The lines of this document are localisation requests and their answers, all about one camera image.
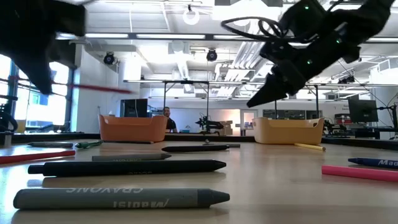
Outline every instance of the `man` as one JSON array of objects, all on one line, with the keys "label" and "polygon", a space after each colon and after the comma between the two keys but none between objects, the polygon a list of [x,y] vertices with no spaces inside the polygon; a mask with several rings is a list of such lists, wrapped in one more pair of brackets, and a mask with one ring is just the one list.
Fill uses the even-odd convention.
[{"label": "man", "polygon": [[168,117],[166,130],[168,132],[173,131],[174,133],[177,133],[177,126],[175,125],[175,122],[170,118],[170,108],[166,106],[163,111],[164,116]]}]

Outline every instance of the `camera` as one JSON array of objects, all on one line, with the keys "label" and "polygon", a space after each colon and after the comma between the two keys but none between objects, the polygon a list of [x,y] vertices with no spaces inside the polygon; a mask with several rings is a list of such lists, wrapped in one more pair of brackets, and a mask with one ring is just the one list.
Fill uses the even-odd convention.
[{"label": "camera", "polygon": [[215,60],[217,60],[216,50],[215,49],[209,49],[209,52],[207,53],[206,59],[209,62],[214,62]]},{"label": "camera", "polygon": [[105,57],[104,57],[104,63],[105,65],[114,65],[116,63],[116,58],[114,57],[113,52],[107,52]]}]

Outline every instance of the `wooden table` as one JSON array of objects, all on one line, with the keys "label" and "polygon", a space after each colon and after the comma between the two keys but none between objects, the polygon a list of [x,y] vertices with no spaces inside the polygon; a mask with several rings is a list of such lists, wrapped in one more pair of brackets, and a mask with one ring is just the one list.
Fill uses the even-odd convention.
[{"label": "wooden table", "polygon": [[[79,150],[75,158],[69,159],[89,161],[94,155],[156,153],[161,152],[159,149],[164,146],[193,144],[203,142],[160,142],[152,145],[104,143],[100,147]],[[0,170],[0,223],[396,224],[397,183],[321,175],[321,165],[348,166],[349,157],[398,160],[398,153],[324,146],[326,152],[294,146],[241,143],[240,149],[180,153],[170,158],[216,159],[227,163],[227,167],[217,172],[197,174],[44,178],[42,175],[27,174],[30,164],[42,164],[43,161],[6,165]],[[61,150],[13,146],[0,149],[0,154]],[[203,187],[227,192],[231,200],[210,209],[18,211],[12,201],[19,189],[27,187]]]}]

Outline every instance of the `screen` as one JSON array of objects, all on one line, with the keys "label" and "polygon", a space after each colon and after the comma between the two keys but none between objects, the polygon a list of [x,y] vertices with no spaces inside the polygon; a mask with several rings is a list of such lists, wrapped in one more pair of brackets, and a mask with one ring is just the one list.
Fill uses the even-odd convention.
[{"label": "screen", "polygon": [[352,122],[378,122],[375,100],[348,100],[349,116]]}]

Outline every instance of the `computer monitor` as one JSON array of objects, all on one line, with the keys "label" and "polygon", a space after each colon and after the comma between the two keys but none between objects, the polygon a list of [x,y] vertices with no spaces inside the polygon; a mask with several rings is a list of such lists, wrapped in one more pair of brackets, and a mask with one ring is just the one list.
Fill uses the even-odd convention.
[{"label": "computer monitor", "polygon": [[348,100],[348,107],[354,123],[379,121],[375,100]]},{"label": "computer monitor", "polygon": [[120,117],[146,118],[148,99],[121,100]]}]

